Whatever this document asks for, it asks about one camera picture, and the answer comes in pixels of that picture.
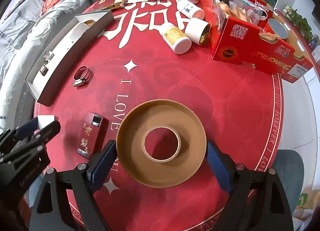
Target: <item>gray chair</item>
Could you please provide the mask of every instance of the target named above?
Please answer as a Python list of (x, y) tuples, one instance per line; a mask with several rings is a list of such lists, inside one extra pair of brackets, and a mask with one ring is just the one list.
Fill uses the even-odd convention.
[(291, 214), (300, 198), (304, 165), (301, 156), (293, 150), (278, 150), (272, 167), (277, 171), (287, 196)]

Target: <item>barcode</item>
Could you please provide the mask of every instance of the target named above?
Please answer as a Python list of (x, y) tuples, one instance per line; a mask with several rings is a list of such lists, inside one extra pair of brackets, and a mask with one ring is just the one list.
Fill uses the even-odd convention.
[(298, 64), (295, 64), (293, 68), (288, 71), (288, 74), (299, 79), (307, 72), (308, 72), (308, 69)]
[(78, 148), (78, 153), (86, 158), (89, 158), (89, 154), (80, 148)]

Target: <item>yellow label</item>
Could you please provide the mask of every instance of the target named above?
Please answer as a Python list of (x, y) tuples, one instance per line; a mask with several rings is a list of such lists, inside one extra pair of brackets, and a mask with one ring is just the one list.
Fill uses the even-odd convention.
[(202, 44), (202, 43), (204, 42), (205, 38), (208, 36), (209, 31), (210, 31), (210, 25), (208, 24), (208, 25), (204, 28), (204, 30), (203, 30), (203, 32), (202, 32), (202, 34), (201, 34), (200, 44)]
[(180, 38), (187, 38), (187, 36), (177, 27), (172, 27), (165, 31), (164, 37), (170, 42), (171, 45), (180, 39)]

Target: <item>brand logo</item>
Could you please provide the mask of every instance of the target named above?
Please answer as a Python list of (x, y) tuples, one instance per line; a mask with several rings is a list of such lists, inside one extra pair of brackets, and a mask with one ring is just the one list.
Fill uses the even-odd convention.
[(233, 47), (225, 47), (220, 50), (221, 58), (235, 58), (238, 56), (238, 51)]
[(187, 13), (189, 13), (192, 8), (193, 8), (193, 6), (189, 6), (189, 4), (187, 4), (183, 9), (184, 9)]
[(267, 7), (265, 7), (264, 5), (262, 5), (261, 3), (259, 3), (257, 0), (255, 0), (255, 3), (254, 3), (256, 6), (259, 6), (261, 7), (262, 9), (264, 9), (265, 11), (270, 11)]
[(272, 63), (275, 63), (279, 67), (282, 67), (282, 73), (285, 73), (286, 70), (291, 68), (290, 65), (285, 64), (281, 60), (277, 60), (277, 59), (275, 59), (275, 58), (273, 58), (273, 57), (271, 57), (271, 56), (269, 56), (267, 54), (264, 54), (262, 52), (259, 52), (259, 51), (255, 51), (255, 52), (251, 53), (251, 55), (259, 57), (259, 58), (263, 58), (263, 59), (268, 60), (268, 61), (270, 61)]

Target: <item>qr code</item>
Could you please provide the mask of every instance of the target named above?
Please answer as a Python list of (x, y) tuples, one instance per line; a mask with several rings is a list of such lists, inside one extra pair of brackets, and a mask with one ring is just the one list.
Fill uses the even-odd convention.
[(247, 27), (243, 27), (243, 26), (236, 24), (233, 26), (232, 31), (230, 33), (230, 36), (243, 40), (247, 31), (248, 31)]

